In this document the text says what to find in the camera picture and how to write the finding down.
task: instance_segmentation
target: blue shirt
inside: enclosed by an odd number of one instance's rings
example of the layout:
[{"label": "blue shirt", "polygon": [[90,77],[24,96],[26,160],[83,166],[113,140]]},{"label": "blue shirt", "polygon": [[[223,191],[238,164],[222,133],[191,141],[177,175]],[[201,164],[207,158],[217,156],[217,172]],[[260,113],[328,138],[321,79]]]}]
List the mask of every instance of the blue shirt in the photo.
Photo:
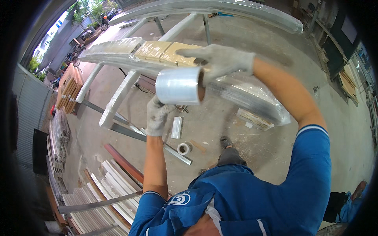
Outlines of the blue shirt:
[{"label": "blue shirt", "polygon": [[182,235],[210,200],[226,235],[315,235],[331,188],[330,141],[318,125],[298,131],[286,180],[270,184],[238,164],[212,168],[167,202],[145,192],[129,235]]},{"label": "blue shirt", "polygon": [[340,215],[337,214],[336,223],[350,223],[353,220],[354,216],[356,215],[359,207],[363,202],[363,199],[365,198],[368,187],[369,185],[367,184],[365,186],[365,189],[361,193],[361,197],[355,198],[354,201],[350,199],[350,197],[352,196],[350,192],[347,192],[345,194],[348,196],[348,200],[341,208]]}]

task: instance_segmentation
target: concrete floor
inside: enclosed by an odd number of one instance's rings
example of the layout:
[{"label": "concrete floor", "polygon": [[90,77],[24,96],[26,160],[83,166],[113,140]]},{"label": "concrete floor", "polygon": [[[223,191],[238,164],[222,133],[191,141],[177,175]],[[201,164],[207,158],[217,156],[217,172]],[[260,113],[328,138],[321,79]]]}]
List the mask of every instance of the concrete floor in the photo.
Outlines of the concrete floor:
[{"label": "concrete floor", "polygon": [[[171,15],[161,24],[167,32],[185,16]],[[328,125],[331,140],[332,191],[353,192],[361,180],[369,181],[374,153],[365,94],[357,94],[360,101],[358,107],[351,100],[347,100],[340,88],[332,83],[321,69],[310,40],[304,39],[302,35],[291,35],[273,26],[238,17],[210,18],[209,25],[213,43],[257,52],[266,60],[297,76],[311,92]],[[93,44],[120,39],[127,30],[128,28],[119,29],[117,26],[111,26]],[[145,40],[158,40],[159,36],[154,22],[148,22],[133,35]],[[202,18],[198,17],[174,41],[206,46]],[[84,79],[87,79],[94,67],[95,64],[92,63],[80,64]],[[123,79],[124,76],[119,69],[104,66],[91,85],[88,100],[105,108]],[[316,94],[313,92],[315,86],[319,87]],[[151,98],[152,94],[133,88],[118,113],[137,127],[145,127],[146,104]],[[202,154],[193,147],[193,151],[188,155],[193,160],[190,166],[165,152],[171,193],[185,190],[198,176],[199,169],[207,168],[217,161],[221,153],[221,135],[227,135],[234,141],[241,157],[247,161],[257,177],[273,184],[280,184],[285,180],[291,148],[298,129],[297,122],[292,118],[291,124],[274,127],[266,132],[254,127],[249,129],[245,122],[236,117],[237,109],[237,106],[226,100],[206,96],[203,105],[188,108],[189,114],[175,111],[169,115],[163,138],[172,147],[192,139],[207,149]],[[181,140],[170,138],[174,116],[183,118]],[[87,167],[96,176],[103,175],[100,163],[112,158],[103,148],[106,143],[112,144],[131,164],[143,172],[145,143],[100,128],[100,117],[100,113],[85,106],[81,106],[77,116],[68,116],[72,138],[64,181],[69,192],[86,181],[82,172],[84,168]]]}]

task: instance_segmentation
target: white work glove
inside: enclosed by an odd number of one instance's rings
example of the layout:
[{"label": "white work glove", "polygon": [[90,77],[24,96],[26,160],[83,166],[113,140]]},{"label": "white work glove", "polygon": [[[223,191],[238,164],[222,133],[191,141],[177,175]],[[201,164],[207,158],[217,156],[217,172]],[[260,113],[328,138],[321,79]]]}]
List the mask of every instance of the white work glove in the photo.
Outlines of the white work glove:
[{"label": "white work glove", "polygon": [[199,49],[179,49],[176,54],[184,57],[196,57],[194,63],[208,65],[205,70],[203,84],[206,85],[213,79],[231,74],[238,70],[244,70],[253,74],[253,60],[256,53],[244,52],[232,47],[211,44]]},{"label": "white work glove", "polygon": [[167,122],[167,115],[175,109],[175,105],[164,105],[155,95],[147,103],[147,128],[146,134],[148,136],[162,136],[165,123]]}]

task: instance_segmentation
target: plastic basket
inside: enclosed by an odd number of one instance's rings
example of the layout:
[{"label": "plastic basket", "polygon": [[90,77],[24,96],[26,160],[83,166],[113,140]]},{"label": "plastic basket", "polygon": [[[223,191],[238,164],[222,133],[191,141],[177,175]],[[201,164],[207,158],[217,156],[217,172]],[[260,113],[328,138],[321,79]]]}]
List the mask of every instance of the plastic basket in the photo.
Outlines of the plastic basket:
[{"label": "plastic basket", "polygon": [[261,119],[258,116],[255,116],[254,114],[239,108],[236,114],[237,117],[239,117],[242,120],[245,120],[246,122],[249,122],[253,124],[254,126],[257,126],[259,129],[266,131],[272,127],[274,127],[274,124],[269,123],[266,120]]}]

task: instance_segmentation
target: logo on shirt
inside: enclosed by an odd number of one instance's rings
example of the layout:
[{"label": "logo on shirt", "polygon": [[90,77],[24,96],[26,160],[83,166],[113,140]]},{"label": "logo on shirt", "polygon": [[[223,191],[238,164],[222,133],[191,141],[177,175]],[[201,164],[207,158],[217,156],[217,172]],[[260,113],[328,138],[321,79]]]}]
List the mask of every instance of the logo on shirt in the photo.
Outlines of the logo on shirt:
[{"label": "logo on shirt", "polygon": [[168,203],[168,205],[172,204],[172,205],[182,206],[182,205],[188,204],[190,201],[190,195],[188,193],[189,191],[181,193],[177,196],[174,196],[172,200]]}]

